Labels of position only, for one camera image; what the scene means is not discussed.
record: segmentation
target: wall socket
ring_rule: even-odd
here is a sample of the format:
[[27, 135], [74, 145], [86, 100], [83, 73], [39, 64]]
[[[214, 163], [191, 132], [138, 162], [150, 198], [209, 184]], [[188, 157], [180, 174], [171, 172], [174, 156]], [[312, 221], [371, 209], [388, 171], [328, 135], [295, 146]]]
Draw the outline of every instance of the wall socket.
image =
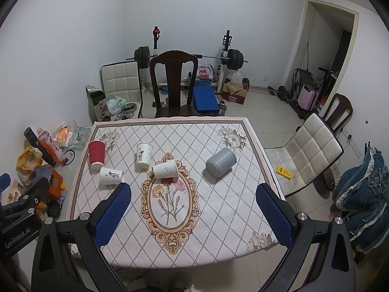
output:
[[357, 158], [359, 158], [360, 156], [362, 156], [362, 153], [361, 151], [359, 150], [357, 144], [355, 143], [353, 137], [351, 137], [351, 139], [347, 139], [347, 137], [350, 135], [349, 132], [347, 131], [347, 129], [345, 127], [343, 127], [343, 130], [342, 130], [342, 133], [343, 135], [346, 137], [346, 143], [345, 143], [345, 146], [347, 146], [348, 144], [350, 144], [350, 147], [353, 149], [355, 155], [357, 156]]

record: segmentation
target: dark wooden chair back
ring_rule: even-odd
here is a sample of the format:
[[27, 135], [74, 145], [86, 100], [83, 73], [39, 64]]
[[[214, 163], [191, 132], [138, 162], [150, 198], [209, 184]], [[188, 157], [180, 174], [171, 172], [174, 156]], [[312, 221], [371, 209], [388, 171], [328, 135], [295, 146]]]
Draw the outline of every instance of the dark wooden chair back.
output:
[[155, 65], [158, 63], [165, 65], [169, 93], [169, 108], [179, 107], [181, 106], [182, 64], [187, 63], [188, 61], [193, 62], [192, 79], [189, 84], [188, 100], [186, 102], [186, 104], [190, 105], [192, 103], [193, 87], [195, 86], [195, 80], [197, 75], [197, 57], [181, 50], [169, 50], [151, 59], [150, 77], [157, 109], [161, 108], [161, 100], [159, 98], [157, 78], [155, 76]]
[[328, 126], [332, 127], [341, 118], [341, 116], [346, 110], [350, 111], [349, 114], [340, 122], [340, 124], [336, 128], [333, 128], [334, 133], [337, 133], [341, 128], [343, 128], [344, 123], [346, 123], [346, 121], [352, 116], [353, 107], [351, 106], [351, 102], [348, 98], [346, 98], [342, 94], [335, 93], [331, 100], [331, 103], [328, 106], [328, 109], [323, 115], [323, 119], [326, 119], [328, 113], [331, 110], [332, 105], [334, 104], [335, 99], [339, 100], [339, 104], [329, 116], [328, 120], [326, 120]]

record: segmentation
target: oval frame design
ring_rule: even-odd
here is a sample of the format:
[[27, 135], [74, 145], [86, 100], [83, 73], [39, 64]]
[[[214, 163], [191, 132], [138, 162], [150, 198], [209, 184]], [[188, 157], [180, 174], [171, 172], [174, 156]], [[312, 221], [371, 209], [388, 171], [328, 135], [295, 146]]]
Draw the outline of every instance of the oval frame design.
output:
[[[171, 159], [174, 159], [174, 157], [170, 153], [166, 153], [162, 157], [162, 160], [155, 164], [161, 164]], [[185, 169], [185, 166], [182, 165], [181, 161], [176, 160], [176, 166], [178, 175], [185, 183], [189, 196], [187, 215], [180, 225], [174, 228], [164, 227], [157, 221], [150, 210], [151, 189], [156, 180], [152, 170], [147, 174], [147, 180], [142, 183], [141, 189], [141, 215], [146, 219], [146, 227], [151, 231], [151, 234], [155, 237], [157, 243], [162, 243], [166, 250], [172, 255], [175, 255], [181, 248], [181, 244], [189, 239], [189, 235], [193, 232], [196, 225], [195, 217], [200, 214], [197, 182], [190, 178], [189, 171]]]

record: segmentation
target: gray plastic cup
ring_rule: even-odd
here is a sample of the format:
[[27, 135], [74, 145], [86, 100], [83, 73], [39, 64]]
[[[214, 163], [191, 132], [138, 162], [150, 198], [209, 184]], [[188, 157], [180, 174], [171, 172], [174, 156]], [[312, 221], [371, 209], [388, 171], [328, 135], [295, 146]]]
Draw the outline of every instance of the gray plastic cup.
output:
[[212, 177], [219, 178], [237, 163], [235, 154], [228, 148], [223, 148], [210, 157], [205, 166]]

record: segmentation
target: white paper cup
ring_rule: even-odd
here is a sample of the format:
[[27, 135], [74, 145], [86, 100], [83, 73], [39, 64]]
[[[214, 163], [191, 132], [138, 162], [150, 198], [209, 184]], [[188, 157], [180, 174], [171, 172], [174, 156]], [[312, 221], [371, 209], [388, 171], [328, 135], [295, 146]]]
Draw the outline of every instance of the white paper cup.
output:
[[123, 171], [107, 167], [102, 167], [100, 169], [101, 184], [119, 184], [120, 182], [124, 182]]
[[137, 144], [137, 165], [140, 168], [148, 168], [151, 162], [153, 146], [149, 143]]
[[174, 159], [156, 164], [153, 171], [156, 179], [178, 177], [178, 169]]

